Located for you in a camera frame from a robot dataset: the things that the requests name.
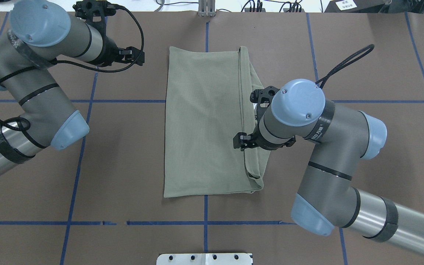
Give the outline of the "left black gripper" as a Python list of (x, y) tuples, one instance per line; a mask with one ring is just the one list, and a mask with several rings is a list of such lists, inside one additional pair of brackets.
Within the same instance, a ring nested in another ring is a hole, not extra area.
[(100, 67), (109, 67), (113, 62), (132, 63), (143, 66), (145, 63), (145, 52), (136, 47), (118, 47), (114, 40), (108, 36), (103, 37), (103, 47), (100, 53)]

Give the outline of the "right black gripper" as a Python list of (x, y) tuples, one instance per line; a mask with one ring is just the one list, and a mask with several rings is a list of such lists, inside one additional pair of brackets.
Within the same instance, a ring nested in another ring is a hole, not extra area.
[(296, 143), (295, 136), (289, 139), (276, 138), (278, 143), (271, 142), (262, 134), (264, 131), (266, 131), (266, 129), (260, 129), (259, 125), (257, 125), (252, 134), (238, 132), (233, 137), (233, 144), (238, 145), (241, 151), (253, 149), (255, 148), (255, 145), (268, 151), (274, 151), (284, 146), (291, 147), (294, 143)]

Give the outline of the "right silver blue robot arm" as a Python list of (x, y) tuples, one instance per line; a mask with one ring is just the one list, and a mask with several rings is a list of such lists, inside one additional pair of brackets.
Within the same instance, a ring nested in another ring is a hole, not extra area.
[(314, 143), (290, 213), (294, 223), (320, 236), (350, 229), (424, 255), (423, 213), (351, 186), (359, 161), (384, 147), (384, 122), (326, 99), (307, 79), (255, 89), (250, 101), (257, 105), (257, 124), (251, 134), (237, 133), (235, 149), (274, 151), (292, 146), (296, 136)]

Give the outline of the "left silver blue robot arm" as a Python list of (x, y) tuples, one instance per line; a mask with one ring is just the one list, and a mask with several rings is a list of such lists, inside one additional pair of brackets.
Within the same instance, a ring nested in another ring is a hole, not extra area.
[(70, 64), (106, 73), (112, 63), (143, 65), (144, 47), (121, 48), (106, 35), (106, 0), (82, 0), (71, 15), (47, 0), (19, 0), (10, 28), (0, 35), (0, 176), (52, 146), (63, 150), (89, 133), (89, 125), (48, 69)]

